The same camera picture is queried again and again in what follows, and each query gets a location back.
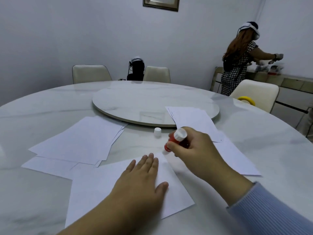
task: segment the brown hair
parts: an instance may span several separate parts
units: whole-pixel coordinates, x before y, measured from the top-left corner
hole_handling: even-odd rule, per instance
[[[248,48],[249,43],[253,40],[255,31],[252,28],[244,29],[239,32],[237,37],[230,43],[223,59],[235,53],[235,59],[240,59]]]

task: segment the framed picture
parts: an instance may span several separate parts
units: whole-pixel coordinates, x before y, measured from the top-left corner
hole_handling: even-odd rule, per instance
[[[179,0],[143,0],[143,6],[178,11]]]

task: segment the sleeve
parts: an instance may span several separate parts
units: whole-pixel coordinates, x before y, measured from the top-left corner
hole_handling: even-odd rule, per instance
[[[258,47],[258,45],[254,41],[251,41],[248,45],[247,52],[250,52],[251,50],[253,50],[254,48],[257,48],[257,47]]]
[[[251,234],[313,234],[311,221],[278,200],[260,183],[256,183],[240,201],[228,208],[228,212]]]

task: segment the round table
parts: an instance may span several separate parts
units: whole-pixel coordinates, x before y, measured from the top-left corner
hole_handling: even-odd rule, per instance
[[[305,137],[273,115],[230,97],[192,87],[153,84],[188,89],[217,103],[220,114],[214,119],[216,127],[263,175],[248,178],[260,181],[313,220],[313,145]],[[71,181],[21,165],[35,156],[28,151],[30,147],[86,116],[100,115],[92,97],[107,86],[107,82],[94,82],[58,87],[0,107],[0,234],[55,234],[64,228]],[[153,130],[129,124],[103,164],[161,151],[172,129],[164,128],[160,139],[153,136]],[[244,234],[211,186],[192,175],[180,159],[168,155],[167,160],[196,205],[146,226],[140,234]]]
[[[166,106],[201,108],[212,119],[219,113],[218,105],[202,92],[147,81],[105,82],[104,89],[94,94],[92,102],[112,118],[154,127],[176,126]]]

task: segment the red glue stick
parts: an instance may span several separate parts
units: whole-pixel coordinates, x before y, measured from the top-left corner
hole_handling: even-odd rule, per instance
[[[175,133],[168,139],[169,142],[174,142],[179,144],[182,142],[185,138],[187,138],[187,132],[183,128],[179,128],[175,131]],[[171,150],[167,147],[167,145],[164,145],[165,152],[164,153],[170,153]]]

